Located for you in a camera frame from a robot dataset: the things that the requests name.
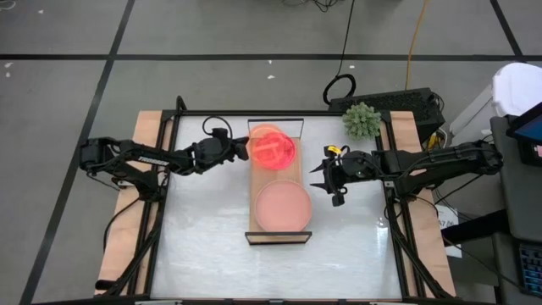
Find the black metal dish rack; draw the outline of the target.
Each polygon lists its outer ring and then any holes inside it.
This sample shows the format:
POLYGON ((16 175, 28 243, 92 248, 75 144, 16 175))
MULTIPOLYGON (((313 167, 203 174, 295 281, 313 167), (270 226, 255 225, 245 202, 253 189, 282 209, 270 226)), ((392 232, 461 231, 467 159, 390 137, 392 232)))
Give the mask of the black metal dish rack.
POLYGON ((251 168, 249 227, 245 238, 251 246, 305 244, 312 237, 312 232, 307 227, 297 232, 268 232, 263 230, 256 221, 257 194, 268 183, 275 180, 292 180, 303 186, 301 137, 305 120, 302 118, 249 119, 248 131, 250 132, 255 125, 266 123, 278 126, 282 132, 267 134, 257 142, 254 148, 249 148, 247 144, 251 168))

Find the tablet screen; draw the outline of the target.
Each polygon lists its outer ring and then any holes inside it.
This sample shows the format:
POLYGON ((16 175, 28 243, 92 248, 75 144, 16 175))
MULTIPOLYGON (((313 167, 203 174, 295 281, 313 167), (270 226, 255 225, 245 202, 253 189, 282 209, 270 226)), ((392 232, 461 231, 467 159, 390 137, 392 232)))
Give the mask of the tablet screen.
POLYGON ((542 102, 520 116, 508 117, 506 135, 517 141, 524 164, 542 167, 542 102))

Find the white paper sheet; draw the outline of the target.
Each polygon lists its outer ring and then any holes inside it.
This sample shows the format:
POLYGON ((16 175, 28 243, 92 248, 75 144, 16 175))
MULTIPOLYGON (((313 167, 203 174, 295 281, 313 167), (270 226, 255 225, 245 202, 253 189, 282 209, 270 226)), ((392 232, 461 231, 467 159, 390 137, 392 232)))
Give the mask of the white paper sheet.
MULTIPOLYGON (((448 208, 445 205, 437 205, 438 219, 440 228, 446 229, 459 224, 458 212, 454 208, 448 208)), ((461 246, 445 246, 445 252, 448 257, 462 258, 461 246)))

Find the black computer case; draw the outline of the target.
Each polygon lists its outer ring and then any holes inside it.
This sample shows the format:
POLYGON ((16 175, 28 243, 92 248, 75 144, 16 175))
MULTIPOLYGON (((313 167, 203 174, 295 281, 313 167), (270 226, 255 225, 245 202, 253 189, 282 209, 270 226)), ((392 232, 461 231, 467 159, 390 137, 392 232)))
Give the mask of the black computer case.
POLYGON ((359 103, 365 103, 378 111, 412 112, 420 141, 429 139, 445 123, 440 96, 428 87, 336 98, 328 105, 329 111, 345 112, 359 103))

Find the pink plate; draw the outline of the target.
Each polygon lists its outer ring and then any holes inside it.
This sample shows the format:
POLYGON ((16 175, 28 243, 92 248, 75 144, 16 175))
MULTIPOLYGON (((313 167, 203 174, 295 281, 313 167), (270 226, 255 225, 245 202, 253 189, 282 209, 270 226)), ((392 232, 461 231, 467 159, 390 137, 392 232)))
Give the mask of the pink plate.
POLYGON ((268 232, 297 232, 312 218, 312 201, 300 184, 292 180, 275 180, 257 194, 255 217, 268 232))

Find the white bag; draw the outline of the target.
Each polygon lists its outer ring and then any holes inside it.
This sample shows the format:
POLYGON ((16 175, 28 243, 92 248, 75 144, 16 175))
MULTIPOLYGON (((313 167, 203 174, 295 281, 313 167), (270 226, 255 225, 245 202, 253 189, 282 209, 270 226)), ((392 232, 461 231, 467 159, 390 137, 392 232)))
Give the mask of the white bag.
POLYGON ((542 102, 542 68, 507 64, 492 80, 492 104, 498 116, 521 116, 542 102))

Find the black keyboard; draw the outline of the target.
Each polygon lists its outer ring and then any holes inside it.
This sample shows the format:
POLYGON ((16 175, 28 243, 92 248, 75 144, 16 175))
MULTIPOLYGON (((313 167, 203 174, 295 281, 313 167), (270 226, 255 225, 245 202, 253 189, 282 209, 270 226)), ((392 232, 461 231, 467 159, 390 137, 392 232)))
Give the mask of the black keyboard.
POLYGON ((518 246, 520 280, 524 289, 542 297, 542 246, 520 244, 518 246))

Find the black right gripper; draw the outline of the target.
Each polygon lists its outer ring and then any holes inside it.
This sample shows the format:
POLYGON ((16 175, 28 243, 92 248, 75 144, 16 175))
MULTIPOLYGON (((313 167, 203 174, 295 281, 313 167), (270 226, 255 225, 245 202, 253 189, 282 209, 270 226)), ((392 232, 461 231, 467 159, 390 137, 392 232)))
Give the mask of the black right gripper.
POLYGON ((379 179, 379 168, 374 164, 371 154, 362 151, 352 151, 348 146, 339 147, 341 154, 337 155, 324 147, 324 162, 311 173, 323 171, 324 183, 311 183, 325 190, 328 194, 335 192, 347 193, 345 184, 379 179))

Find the green potted succulent plant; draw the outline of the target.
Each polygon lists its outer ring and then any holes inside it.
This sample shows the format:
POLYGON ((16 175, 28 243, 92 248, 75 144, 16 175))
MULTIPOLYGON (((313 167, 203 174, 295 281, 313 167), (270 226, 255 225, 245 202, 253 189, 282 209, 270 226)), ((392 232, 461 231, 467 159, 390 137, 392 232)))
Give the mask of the green potted succulent plant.
POLYGON ((374 138, 380 135, 381 113, 365 103, 352 105, 342 115, 346 134, 352 140, 374 138))

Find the grey desk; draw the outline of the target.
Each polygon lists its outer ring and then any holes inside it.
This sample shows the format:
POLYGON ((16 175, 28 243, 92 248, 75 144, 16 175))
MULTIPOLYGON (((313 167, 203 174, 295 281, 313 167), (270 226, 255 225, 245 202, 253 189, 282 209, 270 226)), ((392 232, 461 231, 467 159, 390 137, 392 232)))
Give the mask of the grey desk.
POLYGON ((519 291, 520 243, 542 246, 542 167, 524 164, 519 156, 517 140, 506 135, 508 118, 493 117, 490 128, 494 142, 503 155, 501 187, 509 231, 492 236, 497 269, 507 277, 500 280, 501 300, 505 305, 542 305, 542 297, 519 291))

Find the black table frame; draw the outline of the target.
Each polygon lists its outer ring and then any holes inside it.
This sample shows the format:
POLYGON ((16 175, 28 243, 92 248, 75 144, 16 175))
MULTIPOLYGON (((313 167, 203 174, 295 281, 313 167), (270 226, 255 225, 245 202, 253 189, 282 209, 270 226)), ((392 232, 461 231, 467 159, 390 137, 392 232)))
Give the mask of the black table frame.
POLYGON ((340 116, 326 111, 199 111, 180 119, 177 147, 202 138, 202 122, 231 125, 245 136, 274 119, 301 138, 301 180, 312 199, 311 239, 250 245, 249 163, 234 161, 203 175, 175 176, 158 248, 141 263, 136 289, 154 298, 395 300, 401 295, 380 182, 350 186, 343 206, 316 187, 329 144, 348 142, 340 116))

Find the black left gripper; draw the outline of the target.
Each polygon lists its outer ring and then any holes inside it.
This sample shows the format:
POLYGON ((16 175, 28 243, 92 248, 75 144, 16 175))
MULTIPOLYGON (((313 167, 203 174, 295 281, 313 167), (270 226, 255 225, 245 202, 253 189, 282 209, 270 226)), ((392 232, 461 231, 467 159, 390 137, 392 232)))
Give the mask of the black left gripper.
POLYGON ((248 160, 249 153, 246 149, 246 144, 249 142, 249 136, 243 136, 233 139, 232 130, 230 132, 228 141, 220 141, 217 138, 208 134, 208 138, 205 138, 199 142, 192 144, 194 163, 196 166, 211 166, 213 164, 222 164, 224 161, 233 161, 235 156, 243 161, 248 160))

